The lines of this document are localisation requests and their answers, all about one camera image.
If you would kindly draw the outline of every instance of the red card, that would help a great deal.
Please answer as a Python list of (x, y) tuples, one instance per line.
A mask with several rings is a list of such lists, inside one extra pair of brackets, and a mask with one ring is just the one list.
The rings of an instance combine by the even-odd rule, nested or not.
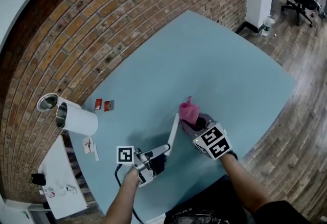
[(104, 102), (104, 111), (111, 111), (114, 108), (114, 100)]
[(96, 104), (94, 106), (94, 110), (99, 110), (101, 109), (101, 106), (102, 106), (102, 99), (97, 99), (96, 100)]

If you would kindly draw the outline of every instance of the wooden floor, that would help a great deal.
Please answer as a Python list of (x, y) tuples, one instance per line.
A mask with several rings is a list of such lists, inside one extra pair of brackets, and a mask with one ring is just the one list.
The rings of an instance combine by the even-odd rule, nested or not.
[(273, 1), (275, 24), (267, 37), (248, 29), (240, 33), (297, 81), (292, 98), (243, 165), (274, 199), (287, 200), (318, 223), (327, 216), (327, 23), (316, 12), (313, 28), (303, 17), (297, 26), (294, 11), (281, 11), (284, 3)]

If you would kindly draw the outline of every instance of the brick wall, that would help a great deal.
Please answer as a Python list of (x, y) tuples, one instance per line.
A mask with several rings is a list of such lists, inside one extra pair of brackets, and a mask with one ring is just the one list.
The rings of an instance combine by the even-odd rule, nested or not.
[(0, 55), (1, 192), (40, 201), (29, 184), (55, 137), (55, 112), (40, 96), (56, 92), (79, 104), (139, 45), (186, 9), (232, 30), (246, 0), (31, 0)]

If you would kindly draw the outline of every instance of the black cable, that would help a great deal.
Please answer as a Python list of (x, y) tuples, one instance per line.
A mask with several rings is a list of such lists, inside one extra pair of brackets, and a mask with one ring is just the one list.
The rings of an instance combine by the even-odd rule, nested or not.
[[(119, 169), (122, 167), (122, 165), (123, 165), (123, 164), (118, 164), (118, 166), (117, 166), (117, 168), (116, 168), (116, 170), (115, 170), (115, 172), (114, 172), (114, 176), (116, 177), (116, 180), (117, 180), (119, 186), (121, 186), (122, 184), (121, 184), (121, 182), (119, 181), (119, 178), (118, 178), (117, 173), (118, 173)], [(133, 214), (134, 214), (135, 218), (139, 221), (139, 223), (144, 224), (144, 223), (142, 222), (142, 220), (140, 220), (140, 218), (138, 217), (138, 215), (137, 215), (137, 213), (135, 212), (134, 208), (133, 208)]]

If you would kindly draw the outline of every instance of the pink object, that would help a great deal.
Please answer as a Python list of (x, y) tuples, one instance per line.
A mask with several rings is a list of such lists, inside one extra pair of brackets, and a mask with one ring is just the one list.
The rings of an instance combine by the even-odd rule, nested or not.
[(181, 120), (186, 120), (192, 125), (196, 124), (199, 117), (200, 107), (191, 103), (191, 98), (188, 98), (186, 103), (182, 103), (179, 106), (179, 117)]

